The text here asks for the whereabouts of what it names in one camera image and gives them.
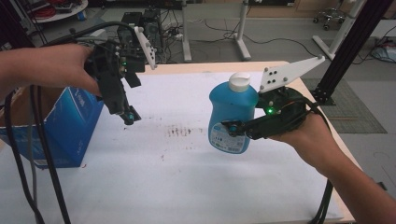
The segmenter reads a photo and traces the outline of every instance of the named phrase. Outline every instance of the bottle label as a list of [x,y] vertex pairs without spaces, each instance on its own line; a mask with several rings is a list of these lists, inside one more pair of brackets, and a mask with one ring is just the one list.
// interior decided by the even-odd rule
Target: bottle label
[[245,136],[231,137],[221,123],[213,125],[210,143],[223,151],[241,153],[245,145]]

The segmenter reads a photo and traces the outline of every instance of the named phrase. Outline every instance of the blue box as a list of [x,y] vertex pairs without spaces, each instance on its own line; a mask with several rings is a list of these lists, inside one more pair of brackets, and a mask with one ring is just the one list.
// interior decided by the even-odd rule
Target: blue box
[[[29,158],[29,88],[19,90],[14,98],[11,106],[14,135],[20,153]],[[98,102],[95,96],[77,88],[42,88],[42,108],[45,132],[55,167],[79,167],[102,111],[103,102]],[[9,144],[3,116],[0,111],[0,138]],[[32,130],[32,145],[36,167],[47,168],[47,160],[35,125]]]

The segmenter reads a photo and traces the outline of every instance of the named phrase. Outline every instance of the white bottle cap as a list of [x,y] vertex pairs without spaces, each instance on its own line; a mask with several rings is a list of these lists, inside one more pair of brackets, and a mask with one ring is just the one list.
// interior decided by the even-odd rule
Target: white bottle cap
[[250,74],[245,72],[237,72],[230,76],[228,85],[232,91],[242,92],[248,89],[250,84]]

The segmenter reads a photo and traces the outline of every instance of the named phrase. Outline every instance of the bottle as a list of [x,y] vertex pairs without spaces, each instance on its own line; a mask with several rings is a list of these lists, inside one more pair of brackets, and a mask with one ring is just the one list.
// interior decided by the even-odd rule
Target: bottle
[[215,87],[209,94],[213,110],[209,121],[208,138],[210,144],[224,152],[241,154],[248,148],[250,139],[243,135],[232,137],[222,121],[254,119],[254,109],[259,94],[249,85],[249,73],[235,73],[228,82]]

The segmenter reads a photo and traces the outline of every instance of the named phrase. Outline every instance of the black pole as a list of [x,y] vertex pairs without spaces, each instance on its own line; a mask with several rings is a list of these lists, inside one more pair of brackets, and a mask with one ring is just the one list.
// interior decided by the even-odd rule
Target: black pole
[[393,0],[367,0],[322,80],[311,91],[318,103],[325,104],[330,99],[335,87],[392,2]]

